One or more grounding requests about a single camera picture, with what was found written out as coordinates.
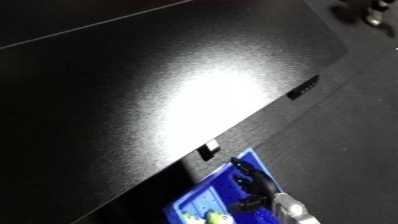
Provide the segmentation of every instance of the yellow component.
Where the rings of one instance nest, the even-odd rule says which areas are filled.
[[[234,224],[232,216],[210,210],[206,214],[206,224]]]
[[[184,213],[183,217],[184,217],[185,222],[187,224],[206,224],[206,220],[201,219],[201,218],[199,218],[197,216],[194,216],[194,215],[190,215],[188,213]]]

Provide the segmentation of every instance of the metal part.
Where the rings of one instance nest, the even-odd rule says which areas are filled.
[[[320,224],[308,213],[305,205],[286,193],[278,193],[272,202],[272,211],[281,224]]]

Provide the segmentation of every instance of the black textured surface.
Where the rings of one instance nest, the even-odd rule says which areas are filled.
[[[346,43],[349,55],[322,71],[319,84],[299,99],[282,97],[219,136],[222,151],[209,162],[196,152],[184,157],[185,169],[198,182],[228,157],[256,147],[283,188],[322,223],[396,223],[397,39],[361,22],[362,0],[346,1],[350,6],[307,2]],[[335,7],[354,23],[336,18]],[[397,12],[395,4],[385,18],[394,32]]]
[[[76,220],[343,53],[301,1],[190,2],[4,49],[0,219]]]
[[[177,2],[182,1],[2,0],[0,48]]]

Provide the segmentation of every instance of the blue container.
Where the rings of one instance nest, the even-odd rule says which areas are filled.
[[[245,150],[238,158],[253,164],[257,169],[271,176],[253,149]],[[228,214],[226,207],[229,204],[248,196],[232,179],[235,173],[240,174],[231,163],[227,163],[184,196],[169,204],[164,209],[169,222],[187,224],[183,217],[184,213],[204,218],[210,209]],[[233,217],[236,224],[278,224],[271,211],[263,208],[254,212],[234,214]]]

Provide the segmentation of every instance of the black floor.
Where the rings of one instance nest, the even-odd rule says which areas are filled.
[[[185,170],[181,175],[186,179],[177,188],[170,187],[170,197],[188,189],[231,155],[255,147],[285,190],[305,201],[322,223],[396,223],[398,5],[388,12],[387,25],[373,28],[361,19],[366,3],[362,0],[306,2],[346,45],[349,54],[322,71],[319,85],[298,100],[283,97],[219,136],[221,147],[228,150],[210,162],[202,162],[193,152],[175,165],[181,169],[166,171]],[[300,151],[302,156],[292,158],[292,151]],[[323,167],[322,172],[317,172],[317,167]],[[316,181],[304,183],[303,176]],[[159,208],[169,198],[158,195],[158,205],[154,205],[152,197],[146,204],[153,207],[131,201],[165,177],[154,177],[81,223],[105,223],[92,217],[124,217],[125,222],[117,223],[133,223],[134,217],[141,218],[151,208],[157,208],[151,212],[156,215],[145,223],[164,223]],[[122,215],[114,212],[120,207]]]

